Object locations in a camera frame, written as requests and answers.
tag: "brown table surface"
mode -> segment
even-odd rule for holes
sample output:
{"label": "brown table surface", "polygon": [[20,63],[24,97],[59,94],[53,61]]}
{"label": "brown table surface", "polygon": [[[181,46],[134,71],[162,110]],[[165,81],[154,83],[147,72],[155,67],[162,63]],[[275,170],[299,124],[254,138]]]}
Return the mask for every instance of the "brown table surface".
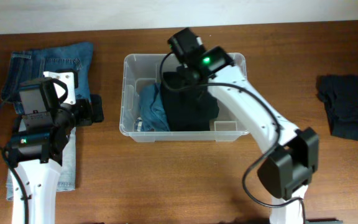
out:
{"label": "brown table surface", "polygon": [[[270,210],[243,192],[241,176],[260,156],[251,135],[235,142],[140,144],[119,131],[123,61],[161,54],[180,29],[107,30],[0,35],[0,91],[10,52],[81,41],[94,43],[91,92],[103,97],[105,120],[77,130],[76,190],[57,193],[56,223],[218,223],[267,218]],[[248,79],[277,111],[320,136],[319,171],[306,193],[307,218],[358,223],[358,142],[330,136],[316,77],[358,74],[358,21],[193,29],[207,47],[220,45],[247,60]],[[0,114],[0,143],[10,137],[13,107]],[[0,155],[0,223],[10,223],[7,167]],[[250,190],[269,202],[255,173]]]}

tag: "green light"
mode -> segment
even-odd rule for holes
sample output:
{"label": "green light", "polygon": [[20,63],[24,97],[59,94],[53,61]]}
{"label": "green light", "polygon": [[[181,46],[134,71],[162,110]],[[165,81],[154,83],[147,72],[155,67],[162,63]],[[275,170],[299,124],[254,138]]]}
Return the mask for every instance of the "green light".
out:
{"label": "green light", "polygon": [[209,57],[206,57],[203,59],[203,63],[210,63],[211,59]]}

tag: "blue cloth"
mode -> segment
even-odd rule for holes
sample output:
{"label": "blue cloth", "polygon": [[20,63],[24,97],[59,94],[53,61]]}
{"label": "blue cloth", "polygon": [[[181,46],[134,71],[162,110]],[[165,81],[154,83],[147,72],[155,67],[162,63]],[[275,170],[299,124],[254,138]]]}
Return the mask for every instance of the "blue cloth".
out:
{"label": "blue cloth", "polygon": [[160,84],[154,83],[143,87],[139,94],[142,131],[169,131],[167,115],[162,105]]}
{"label": "blue cloth", "polygon": [[[6,99],[15,93],[19,84],[43,76],[43,72],[58,72],[59,70],[73,69],[78,73],[78,88],[75,89],[75,98],[88,98],[91,101],[88,85],[88,70],[91,65],[93,44],[82,42],[66,47],[54,47],[42,50],[25,50],[13,52],[9,65],[9,73],[1,91],[1,99]],[[9,100],[13,103],[17,114],[24,114],[19,94]],[[71,131],[70,140],[63,150],[62,172],[58,181],[57,191],[75,190],[75,128]],[[13,200],[12,177],[8,172],[7,200]]]}
{"label": "blue cloth", "polygon": [[[92,54],[93,44],[89,42],[66,47],[13,52],[8,76],[1,92],[1,99],[4,100],[11,93],[16,93],[20,83],[43,77],[44,72],[73,69],[78,72],[78,88],[75,89],[75,98],[88,98],[91,101],[88,70],[92,61]],[[18,93],[12,95],[8,102],[13,103],[17,114],[24,114]]]}

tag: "clear plastic container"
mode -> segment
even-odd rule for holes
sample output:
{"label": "clear plastic container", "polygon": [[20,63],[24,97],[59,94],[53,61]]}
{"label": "clear plastic container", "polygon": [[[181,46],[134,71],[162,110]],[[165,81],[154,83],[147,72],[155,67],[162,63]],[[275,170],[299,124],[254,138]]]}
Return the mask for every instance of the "clear plastic container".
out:
{"label": "clear plastic container", "polygon": [[[240,53],[229,53],[247,78],[246,60]],[[210,131],[147,131],[134,129],[139,114],[139,92],[147,85],[160,82],[160,63],[164,54],[130,54],[124,60],[121,117],[119,130],[136,142],[154,141],[235,141],[249,132],[238,119],[218,100],[219,114],[211,120]],[[166,59],[163,72],[176,71],[179,63],[172,54]]]}

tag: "folded black cloth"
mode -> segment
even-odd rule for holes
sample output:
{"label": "folded black cloth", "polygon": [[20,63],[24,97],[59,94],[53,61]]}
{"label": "folded black cloth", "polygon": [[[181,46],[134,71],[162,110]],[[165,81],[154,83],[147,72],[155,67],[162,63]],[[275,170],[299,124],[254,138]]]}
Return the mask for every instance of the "folded black cloth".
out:
{"label": "folded black cloth", "polygon": [[[177,72],[163,75],[172,88],[185,83]],[[206,88],[173,92],[161,85],[161,97],[171,131],[209,131],[209,121],[219,114],[218,101]]]}
{"label": "folded black cloth", "polygon": [[331,134],[358,141],[358,76],[326,75],[318,85]]}

